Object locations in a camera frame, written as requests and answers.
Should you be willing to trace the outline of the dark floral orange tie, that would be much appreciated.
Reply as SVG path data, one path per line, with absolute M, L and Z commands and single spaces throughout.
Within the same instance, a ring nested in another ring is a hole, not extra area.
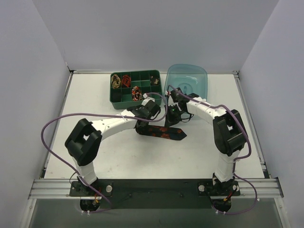
M 187 137 L 187 134 L 180 128 L 148 125 L 146 136 L 180 141 Z

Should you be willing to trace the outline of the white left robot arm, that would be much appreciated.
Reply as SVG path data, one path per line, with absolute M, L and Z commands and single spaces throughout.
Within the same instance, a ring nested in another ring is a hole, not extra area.
M 70 135 L 65 147 L 73 158 L 80 182 L 85 186 L 97 181 L 93 161 L 101 141 L 124 130 L 146 124 L 161 111 L 153 98 L 146 98 L 141 105 L 129 107 L 122 112 L 97 121 L 81 119 Z

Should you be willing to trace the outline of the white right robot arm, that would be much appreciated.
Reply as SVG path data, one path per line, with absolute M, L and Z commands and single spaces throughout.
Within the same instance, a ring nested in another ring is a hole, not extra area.
M 182 121 L 182 114 L 197 116 L 213 127 L 214 142 L 219 150 L 218 165 L 212 183 L 217 190 L 236 190 L 234 186 L 235 159 L 247 142 L 247 133 L 237 110 L 228 111 L 222 106 L 212 106 L 195 93 L 185 95 L 180 88 L 165 92 L 168 112 L 165 126 Z

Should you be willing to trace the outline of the red white rolled tie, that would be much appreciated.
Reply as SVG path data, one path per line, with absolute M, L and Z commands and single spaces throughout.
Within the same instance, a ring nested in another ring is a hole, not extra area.
M 134 86 L 132 88 L 132 100 L 133 101 L 141 101 L 142 100 L 142 92 L 140 87 Z

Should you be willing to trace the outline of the dark rolled tie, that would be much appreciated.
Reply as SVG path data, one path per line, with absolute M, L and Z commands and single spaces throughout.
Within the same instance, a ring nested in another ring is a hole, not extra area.
M 157 86 L 158 84 L 160 83 L 160 79 L 159 79 L 159 76 L 157 75 L 151 75 L 150 76 L 150 84 L 151 86 Z

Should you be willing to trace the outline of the green compartment organizer box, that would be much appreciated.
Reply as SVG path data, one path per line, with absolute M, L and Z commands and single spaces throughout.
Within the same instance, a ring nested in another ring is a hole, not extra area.
M 114 72 L 110 76 L 109 100 L 116 110 L 141 104 L 147 93 L 153 93 L 152 98 L 161 104 L 163 91 L 158 70 Z

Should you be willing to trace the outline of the teal transparent plastic tub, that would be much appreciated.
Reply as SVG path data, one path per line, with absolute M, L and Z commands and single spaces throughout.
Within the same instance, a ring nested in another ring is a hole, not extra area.
M 180 88 L 186 95 L 195 93 L 199 97 L 207 99 L 208 75 L 207 72 L 199 66 L 188 64 L 172 65 L 167 72 L 164 93 L 166 93 L 166 91 L 172 91 L 169 85 Z

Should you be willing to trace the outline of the beige rolled tie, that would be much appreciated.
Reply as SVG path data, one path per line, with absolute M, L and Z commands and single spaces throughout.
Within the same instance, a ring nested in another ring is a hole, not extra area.
M 121 77 L 117 74 L 114 74 L 111 76 L 111 86 L 113 89 L 119 89 L 121 88 Z

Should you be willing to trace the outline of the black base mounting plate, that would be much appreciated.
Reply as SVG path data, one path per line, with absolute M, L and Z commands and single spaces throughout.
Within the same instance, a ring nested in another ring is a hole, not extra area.
M 215 204 L 231 208 L 231 198 L 240 196 L 237 181 L 215 183 L 211 179 L 98 179 L 92 185 L 107 199 L 76 180 L 69 196 L 79 197 L 84 210 L 113 209 L 206 209 Z

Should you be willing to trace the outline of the aluminium front rail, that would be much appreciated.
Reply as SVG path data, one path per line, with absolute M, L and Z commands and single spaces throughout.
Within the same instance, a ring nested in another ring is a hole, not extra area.
M 93 186 L 106 197 L 118 193 L 127 196 L 133 193 L 176 194 L 185 197 L 209 195 L 215 199 L 226 196 L 244 198 L 282 198 L 284 196 L 280 182 L 275 179 L 235 179 L 236 190 L 217 190 L 211 179 L 99 179 Z M 40 179 L 35 180 L 29 194 L 30 199 L 92 199 L 95 192 L 74 179 Z

